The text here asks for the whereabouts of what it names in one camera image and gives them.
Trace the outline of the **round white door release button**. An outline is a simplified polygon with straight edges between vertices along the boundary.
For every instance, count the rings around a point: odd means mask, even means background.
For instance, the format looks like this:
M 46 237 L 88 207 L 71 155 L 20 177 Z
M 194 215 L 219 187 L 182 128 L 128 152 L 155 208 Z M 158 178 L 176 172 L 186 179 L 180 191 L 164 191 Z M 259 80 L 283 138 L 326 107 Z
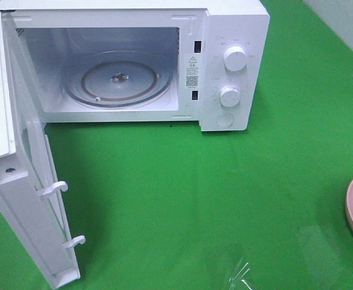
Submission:
M 229 127 L 234 122 L 234 116 L 231 113 L 223 113 L 216 117 L 216 124 L 220 127 Z

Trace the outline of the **white microwave knob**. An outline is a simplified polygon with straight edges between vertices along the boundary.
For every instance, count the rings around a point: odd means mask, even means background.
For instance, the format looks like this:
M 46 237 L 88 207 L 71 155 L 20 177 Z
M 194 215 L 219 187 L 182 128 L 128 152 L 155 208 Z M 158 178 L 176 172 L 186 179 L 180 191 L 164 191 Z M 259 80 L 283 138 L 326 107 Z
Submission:
M 219 91 L 219 101 L 224 107 L 234 107 L 241 101 L 241 92 L 236 86 L 226 85 Z
M 247 52 L 241 45 L 228 47 L 223 54 L 224 66 L 227 70 L 237 72 L 242 70 L 247 64 Z

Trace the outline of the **white microwave door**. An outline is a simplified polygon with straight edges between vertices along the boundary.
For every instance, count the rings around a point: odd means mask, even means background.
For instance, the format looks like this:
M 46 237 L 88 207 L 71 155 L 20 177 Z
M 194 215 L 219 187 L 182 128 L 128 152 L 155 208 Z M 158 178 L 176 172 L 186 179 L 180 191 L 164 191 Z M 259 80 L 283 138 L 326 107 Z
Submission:
M 37 110 L 37 78 L 10 12 L 0 12 L 0 212 L 56 289 L 80 277 L 59 181 Z

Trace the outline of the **warning label with QR code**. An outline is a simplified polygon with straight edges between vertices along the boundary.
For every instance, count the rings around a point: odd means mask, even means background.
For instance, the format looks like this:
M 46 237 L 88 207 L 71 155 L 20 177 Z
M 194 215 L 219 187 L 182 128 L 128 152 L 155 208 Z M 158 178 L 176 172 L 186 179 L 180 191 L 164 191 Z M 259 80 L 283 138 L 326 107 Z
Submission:
M 201 72 L 200 53 L 185 54 L 183 60 L 183 85 L 187 89 L 199 88 L 199 76 Z

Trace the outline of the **white microwave oven body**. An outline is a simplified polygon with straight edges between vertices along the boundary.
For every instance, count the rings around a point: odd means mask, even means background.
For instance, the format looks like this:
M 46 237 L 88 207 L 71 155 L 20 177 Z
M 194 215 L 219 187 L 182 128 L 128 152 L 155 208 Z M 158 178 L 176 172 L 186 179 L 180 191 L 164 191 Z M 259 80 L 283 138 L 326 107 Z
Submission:
M 246 129 L 270 17 L 259 1 L 0 1 L 25 41 L 37 78 L 37 110 L 43 123 L 197 121 L 202 131 Z M 224 51 L 241 45 L 246 66 L 224 66 Z M 102 108 L 70 97 L 63 78 L 71 62 L 108 51 L 162 54 L 174 60 L 170 86 L 138 105 Z M 185 54 L 200 53 L 199 88 L 183 85 Z M 241 101 L 227 108 L 219 91 L 236 86 Z M 229 127 L 216 117 L 231 113 Z

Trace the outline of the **glass microwave turntable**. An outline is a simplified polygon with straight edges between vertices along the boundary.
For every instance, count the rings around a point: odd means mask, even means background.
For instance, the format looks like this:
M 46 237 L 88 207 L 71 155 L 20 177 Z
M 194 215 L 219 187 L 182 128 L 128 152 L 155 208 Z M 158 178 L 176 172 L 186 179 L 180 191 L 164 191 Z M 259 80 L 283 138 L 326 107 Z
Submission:
M 170 86 L 177 63 L 169 56 L 140 51 L 108 51 L 71 62 L 63 87 L 90 106 L 123 108 L 145 103 Z

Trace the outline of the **clear tape strip on table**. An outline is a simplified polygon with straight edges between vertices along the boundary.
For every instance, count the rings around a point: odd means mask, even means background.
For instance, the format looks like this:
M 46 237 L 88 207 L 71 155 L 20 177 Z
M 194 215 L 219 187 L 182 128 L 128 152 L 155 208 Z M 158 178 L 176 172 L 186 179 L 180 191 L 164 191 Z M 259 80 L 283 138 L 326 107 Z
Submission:
M 240 261 L 236 267 L 235 273 L 228 280 L 229 290 L 252 290 L 253 287 L 248 281 L 250 266 L 248 262 Z

